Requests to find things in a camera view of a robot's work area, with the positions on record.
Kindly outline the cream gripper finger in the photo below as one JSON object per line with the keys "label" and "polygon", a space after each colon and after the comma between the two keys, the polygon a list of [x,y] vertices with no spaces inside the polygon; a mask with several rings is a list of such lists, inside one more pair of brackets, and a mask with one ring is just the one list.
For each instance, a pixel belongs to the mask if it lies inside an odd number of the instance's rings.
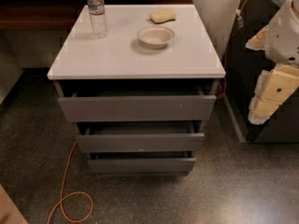
{"label": "cream gripper finger", "polygon": [[266,38],[268,35],[269,26],[265,25],[256,35],[248,40],[245,47],[251,50],[266,50]]}
{"label": "cream gripper finger", "polygon": [[271,71],[263,70],[249,105],[249,122],[264,124],[298,88],[297,65],[278,63]]}

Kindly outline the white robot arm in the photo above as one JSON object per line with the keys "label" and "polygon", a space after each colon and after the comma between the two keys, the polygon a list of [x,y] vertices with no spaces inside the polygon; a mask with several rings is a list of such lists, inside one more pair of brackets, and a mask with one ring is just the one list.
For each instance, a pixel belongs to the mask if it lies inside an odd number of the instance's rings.
{"label": "white robot arm", "polygon": [[271,21],[246,44],[275,63],[258,77],[249,122],[264,124],[299,87],[299,0],[287,0]]}

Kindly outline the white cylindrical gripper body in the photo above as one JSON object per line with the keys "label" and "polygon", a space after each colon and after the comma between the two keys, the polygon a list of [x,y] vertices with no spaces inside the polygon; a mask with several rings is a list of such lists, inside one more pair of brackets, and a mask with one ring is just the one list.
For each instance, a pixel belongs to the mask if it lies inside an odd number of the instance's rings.
{"label": "white cylindrical gripper body", "polygon": [[294,5],[283,5],[269,22],[265,55],[275,63],[299,64],[299,18]]}

